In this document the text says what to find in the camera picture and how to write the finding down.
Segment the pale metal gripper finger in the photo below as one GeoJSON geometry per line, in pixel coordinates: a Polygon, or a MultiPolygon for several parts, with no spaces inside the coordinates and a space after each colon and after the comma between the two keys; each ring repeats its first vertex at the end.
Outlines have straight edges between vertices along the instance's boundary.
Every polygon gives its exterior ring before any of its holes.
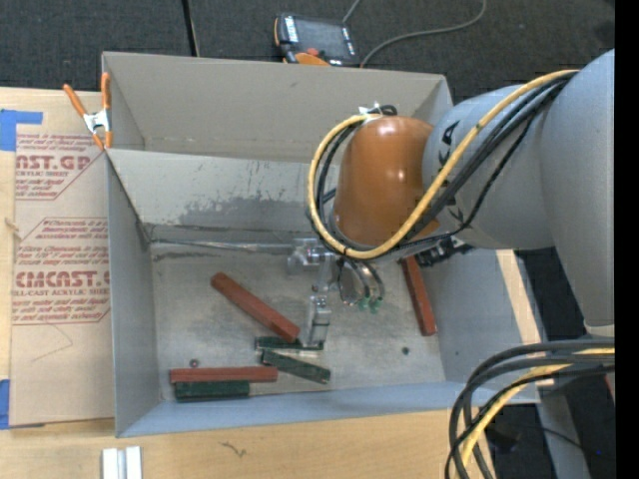
{"type": "Polygon", "coordinates": [[[318,298],[318,344],[323,345],[326,341],[330,318],[332,315],[331,307],[326,296],[318,298]]]}
{"type": "Polygon", "coordinates": [[[316,345],[314,338],[316,308],[316,297],[311,295],[307,303],[305,323],[302,330],[302,344],[304,348],[311,348],[316,345]]]}

